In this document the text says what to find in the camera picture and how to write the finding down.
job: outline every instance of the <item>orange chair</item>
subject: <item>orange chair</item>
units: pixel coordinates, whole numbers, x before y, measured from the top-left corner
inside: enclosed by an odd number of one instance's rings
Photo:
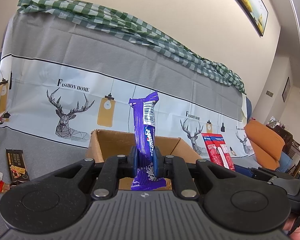
[[[278,168],[284,140],[274,131],[256,120],[250,120],[244,127],[257,162],[264,168]]]

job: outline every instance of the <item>framed picture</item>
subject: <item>framed picture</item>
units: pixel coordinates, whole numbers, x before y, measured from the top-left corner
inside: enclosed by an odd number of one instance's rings
[[[268,11],[262,0],[238,0],[261,36],[265,31]]]
[[[288,96],[290,87],[291,87],[291,85],[290,85],[290,79],[288,77],[286,85],[285,85],[284,90],[282,92],[282,99],[283,99],[284,102],[287,100],[287,96]]]

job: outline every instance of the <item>green checkered cloth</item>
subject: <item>green checkered cloth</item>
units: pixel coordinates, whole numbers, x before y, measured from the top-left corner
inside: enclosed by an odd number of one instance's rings
[[[19,0],[18,6],[20,13],[50,13],[89,29],[148,46],[206,77],[235,86],[245,94],[241,78],[225,65],[200,57],[167,34],[128,13],[78,0]]]

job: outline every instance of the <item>barcode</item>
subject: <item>barcode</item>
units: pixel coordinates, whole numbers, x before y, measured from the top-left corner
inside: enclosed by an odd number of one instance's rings
[[[143,124],[155,126],[153,101],[143,103]]]

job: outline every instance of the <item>deer illustration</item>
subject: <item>deer illustration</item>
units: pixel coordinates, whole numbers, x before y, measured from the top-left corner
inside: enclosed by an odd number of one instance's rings
[[[84,106],[81,107],[81,109],[79,108],[79,101],[77,104],[77,108],[74,109],[70,109],[70,112],[68,114],[65,114],[62,110],[62,106],[60,105],[60,99],[61,97],[59,97],[59,99],[57,101],[55,101],[54,99],[54,94],[58,91],[55,90],[53,93],[51,93],[51,95],[49,96],[48,90],[47,90],[47,97],[49,102],[56,108],[56,113],[57,115],[60,117],[59,123],[57,125],[56,128],[56,135],[62,137],[62,138],[66,138],[66,139],[71,139],[74,141],[86,141],[89,139],[89,134],[86,132],[80,132],[77,131],[75,129],[72,129],[69,127],[69,121],[71,119],[74,119],[76,117],[76,113],[82,113],[87,111],[94,103],[94,101],[91,103],[91,105],[88,106],[89,101],[87,100],[86,95],[84,95],[84,97],[86,98],[86,103]]]
[[[235,133],[235,135],[237,136],[237,138],[239,139],[239,141],[242,143],[244,152],[246,154],[248,154],[249,151],[250,151],[250,147],[246,144],[248,137],[246,135],[244,135],[243,140],[241,140],[240,137],[239,137],[238,131]]]
[[[182,124],[182,122],[181,122],[181,120],[180,120],[181,127],[182,127],[183,131],[185,131],[185,132],[187,133],[188,138],[191,140],[192,148],[194,149],[194,151],[195,151],[197,154],[199,154],[199,155],[204,155],[204,154],[206,153],[205,148],[198,146],[198,145],[197,145],[197,142],[196,142],[196,140],[197,140],[197,138],[198,138],[198,134],[200,134],[200,133],[202,132],[203,126],[201,127],[201,126],[200,126],[200,123],[198,122],[198,123],[199,123],[199,130],[197,130],[197,128],[195,128],[195,133],[194,133],[193,136],[191,136],[191,134],[190,134],[190,132],[189,132],[189,130],[188,130],[188,127],[189,127],[189,126],[187,125],[187,128],[185,127],[185,126],[186,126],[185,123],[186,123],[187,120],[188,120],[188,119],[186,119],[186,120],[183,122],[183,124]]]

